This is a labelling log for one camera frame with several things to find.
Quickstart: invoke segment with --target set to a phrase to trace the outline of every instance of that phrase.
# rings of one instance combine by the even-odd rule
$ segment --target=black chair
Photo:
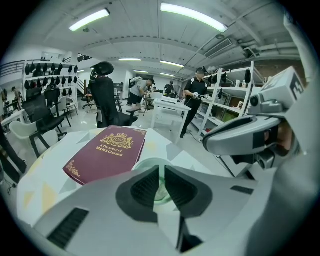
[[[98,109],[98,128],[111,125],[131,126],[133,122],[138,120],[138,117],[134,116],[134,113],[140,110],[138,107],[127,110],[126,112],[130,115],[118,112],[114,97],[114,82],[110,78],[102,76],[92,79],[89,88]]]
[[[40,88],[30,89],[26,92],[26,101],[22,103],[22,107],[25,109],[30,121],[36,122],[37,130],[41,134],[45,134],[55,128],[58,128],[60,136],[64,136],[67,133],[61,132],[59,125],[63,122],[63,116],[54,117],[51,110],[48,109],[46,104],[46,98],[42,94]]]

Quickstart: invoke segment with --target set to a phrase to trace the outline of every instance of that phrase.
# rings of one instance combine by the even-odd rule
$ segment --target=book
[[[72,157],[63,170],[81,185],[130,172],[140,158],[146,133],[111,125]]]

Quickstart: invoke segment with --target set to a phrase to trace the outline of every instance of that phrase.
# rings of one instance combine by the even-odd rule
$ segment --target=gray floor
[[[92,109],[85,108],[82,109],[84,102],[79,101],[79,112],[78,115],[74,111],[72,113],[72,119],[69,117],[69,121],[71,123],[71,127],[69,126],[67,120],[65,119],[62,123],[62,132],[78,132],[78,131],[88,131],[91,129],[97,128],[97,108],[95,106]],[[125,113],[127,109],[130,107],[123,106],[123,112]],[[140,128],[149,128],[151,125],[153,111],[149,110],[148,113],[139,114],[138,120],[133,123],[133,125],[140,127]],[[170,131],[170,127],[167,125],[156,123],[154,128],[159,134],[166,137],[167,139],[174,141],[176,136],[178,135],[179,124]],[[230,173],[220,165],[220,163],[213,157],[212,154],[207,152],[203,147],[202,143],[198,142],[193,138],[198,133],[198,129],[194,127],[193,124],[190,124],[188,127],[188,132],[184,136],[183,139],[180,139],[178,142],[178,146],[188,152],[191,156],[201,162],[205,167],[212,171],[213,174],[218,176],[224,177],[231,177]],[[10,141],[11,145],[13,146],[14,150],[18,153],[18,155],[23,159],[26,160],[27,166],[29,169],[32,164],[36,161],[36,156],[32,149],[26,151],[19,142],[14,138],[13,134],[10,132],[7,134],[7,138]],[[8,182],[12,182],[11,179],[5,175],[5,178]],[[8,207],[12,214],[16,215],[16,201],[17,201],[17,189],[12,188],[10,190],[10,195],[8,195],[8,188],[10,187],[9,184],[4,182],[3,185],[0,186],[1,194],[3,195],[4,199],[7,201]]]

